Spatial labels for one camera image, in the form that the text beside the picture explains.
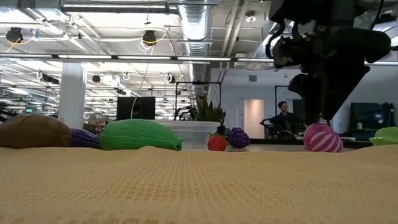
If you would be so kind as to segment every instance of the beige textured mat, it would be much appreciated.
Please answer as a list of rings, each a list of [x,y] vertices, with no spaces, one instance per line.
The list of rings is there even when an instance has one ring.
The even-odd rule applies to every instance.
[[[398,147],[0,149],[0,223],[398,223]]]

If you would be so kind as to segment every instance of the green toy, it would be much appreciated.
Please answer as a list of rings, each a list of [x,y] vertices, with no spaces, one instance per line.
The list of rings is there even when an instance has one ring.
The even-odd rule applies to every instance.
[[[113,121],[105,126],[99,144],[104,150],[139,149],[154,146],[181,151],[182,138],[169,128],[145,119]]]
[[[374,138],[369,138],[369,140],[375,146],[398,144],[398,128],[382,128],[376,131]]]

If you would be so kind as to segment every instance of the clear plastic bin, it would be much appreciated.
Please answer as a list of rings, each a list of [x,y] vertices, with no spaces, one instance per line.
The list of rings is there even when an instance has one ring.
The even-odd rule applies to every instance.
[[[209,133],[214,134],[219,122],[209,121],[164,121],[155,120],[161,125],[170,128],[176,135],[183,139],[182,150],[205,149]]]

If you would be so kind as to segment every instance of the striped ball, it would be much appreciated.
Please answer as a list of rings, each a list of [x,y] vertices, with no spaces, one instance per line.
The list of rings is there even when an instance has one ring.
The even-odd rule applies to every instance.
[[[343,141],[327,124],[311,124],[304,132],[304,149],[312,152],[342,152]]]

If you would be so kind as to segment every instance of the brown oval toy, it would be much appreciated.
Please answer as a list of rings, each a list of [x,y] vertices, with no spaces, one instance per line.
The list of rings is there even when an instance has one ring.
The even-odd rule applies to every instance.
[[[69,127],[49,116],[23,114],[0,125],[0,147],[68,147],[71,140]]]

